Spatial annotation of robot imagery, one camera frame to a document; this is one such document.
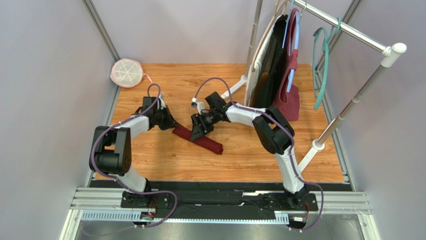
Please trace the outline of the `dark red cloth napkin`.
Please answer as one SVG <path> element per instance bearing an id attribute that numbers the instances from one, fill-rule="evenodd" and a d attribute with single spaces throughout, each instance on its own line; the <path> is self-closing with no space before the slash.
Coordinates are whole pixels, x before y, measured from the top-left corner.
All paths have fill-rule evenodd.
<path id="1" fill-rule="evenodd" d="M 211 152 L 213 152 L 216 155 L 222 155 L 224 148 L 223 145 L 215 140 L 212 140 L 206 136 L 202 136 L 201 138 L 191 141 L 191 134 L 192 132 L 187 129 L 186 127 L 179 125 L 178 127 L 174 128 L 172 130 L 172 133 L 177 135 L 178 137 L 187 140 L 188 142 L 191 142 L 195 145 L 198 145 L 204 149 L 207 149 Z"/>

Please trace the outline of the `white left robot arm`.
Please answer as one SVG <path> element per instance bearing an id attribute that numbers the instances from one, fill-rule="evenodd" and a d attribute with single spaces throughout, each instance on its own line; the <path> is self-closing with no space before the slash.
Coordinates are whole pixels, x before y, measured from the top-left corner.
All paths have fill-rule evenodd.
<path id="1" fill-rule="evenodd" d="M 89 168 L 119 182 L 134 194 L 151 192 L 151 183 L 132 167 L 132 139 L 155 126 L 161 130 L 179 126 L 165 104 L 165 97 L 145 96 L 140 106 L 126 120 L 95 128 Z"/>

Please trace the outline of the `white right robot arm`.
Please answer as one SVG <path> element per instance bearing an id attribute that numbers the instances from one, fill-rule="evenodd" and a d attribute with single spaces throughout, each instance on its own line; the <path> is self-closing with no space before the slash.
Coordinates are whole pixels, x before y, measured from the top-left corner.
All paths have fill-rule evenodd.
<path id="1" fill-rule="evenodd" d="M 211 133 L 214 125 L 221 121 L 253 127 L 261 145 L 277 161 L 284 190 L 298 201 L 307 196 L 308 190 L 301 178 L 292 147 L 295 132 L 277 107 L 253 108 L 232 101 L 225 102 L 217 92 L 205 100 L 209 108 L 205 108 L 205 104 L 196 98 L 192 99 L 191 106 L 198 112 L 191 116 L 190 141 L 194 142 Z"/>

